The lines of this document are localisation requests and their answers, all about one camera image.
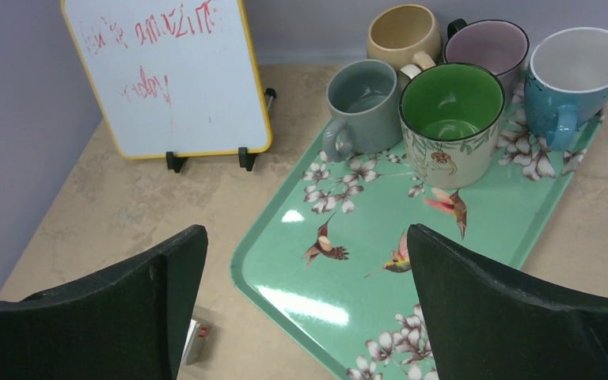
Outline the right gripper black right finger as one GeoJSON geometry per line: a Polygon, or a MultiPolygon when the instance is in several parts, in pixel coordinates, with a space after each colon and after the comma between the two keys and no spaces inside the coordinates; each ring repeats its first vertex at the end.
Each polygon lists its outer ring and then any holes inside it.
{"type": "Polygon", "coordinates": [[[608,379],[608,298],[539,279],[408,228],[441,379],[608,379]]]}

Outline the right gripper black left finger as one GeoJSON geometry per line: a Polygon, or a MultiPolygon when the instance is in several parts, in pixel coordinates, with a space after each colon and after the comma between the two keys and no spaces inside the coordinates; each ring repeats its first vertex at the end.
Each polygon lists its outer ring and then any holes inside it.
{"type": "Polygon", "coordinates": [[[0,379],[174,379],[208,237],[192,225],[143,253],[0,301],[0,379]]]}

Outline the cream white mug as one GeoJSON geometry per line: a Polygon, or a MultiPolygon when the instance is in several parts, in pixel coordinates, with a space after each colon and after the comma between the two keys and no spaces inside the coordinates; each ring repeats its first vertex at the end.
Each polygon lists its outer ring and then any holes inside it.
{"type": "Polygon", "coordinates": [[[407,82],[398,115],[408,163],[425,184],[456,189],[481,179],[492,164],[506,105],[500,80],[470,63],[421,70],[403,66],[407,82]]]}

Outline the grey mug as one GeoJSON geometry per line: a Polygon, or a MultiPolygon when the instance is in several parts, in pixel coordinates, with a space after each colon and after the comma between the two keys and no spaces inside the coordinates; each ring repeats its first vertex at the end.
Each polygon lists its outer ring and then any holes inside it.
{"type": "Polygon", "coordinates": [[[402,140],[398,115],[400,84],[388,63],[365,59],[337,71],[328,83],[331,121],[322,148],[333,162],[352,154],[373,154],[402,140]]]}

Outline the blue teal mug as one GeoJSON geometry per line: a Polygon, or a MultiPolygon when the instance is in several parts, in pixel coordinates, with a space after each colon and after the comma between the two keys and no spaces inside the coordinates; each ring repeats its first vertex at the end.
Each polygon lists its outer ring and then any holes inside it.
{"type": "Polygon", "coordinates": [[[568,28],[533,51],[524,85],[530,132],[552,151],[569,148],[577,129],[608,102],[608,30],[568,28]]]}

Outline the mauve purple mug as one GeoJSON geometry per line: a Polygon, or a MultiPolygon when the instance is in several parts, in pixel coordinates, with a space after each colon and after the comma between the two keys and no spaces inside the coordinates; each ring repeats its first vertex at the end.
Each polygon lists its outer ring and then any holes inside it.
{"type": "Polygon", "coordinates": [[[467,23],[459,18],[449,23],[446,34],[443,60],[471,63],[490,71],[500,80],[509,102],[530,49],[530,40],[523,28],[505,20],[467,23]]]}

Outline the beige brown mug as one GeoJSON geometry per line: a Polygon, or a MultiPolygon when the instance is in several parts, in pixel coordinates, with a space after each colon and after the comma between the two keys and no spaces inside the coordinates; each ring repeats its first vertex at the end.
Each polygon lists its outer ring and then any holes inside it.
{"type": "Polygon", "coordinates": [[[428,8],[417,4],[395,6],[380,13],[367,33],[367,58],[392,66],[411,80],[434,67],[443,51],[439,23],[428,8]]]}

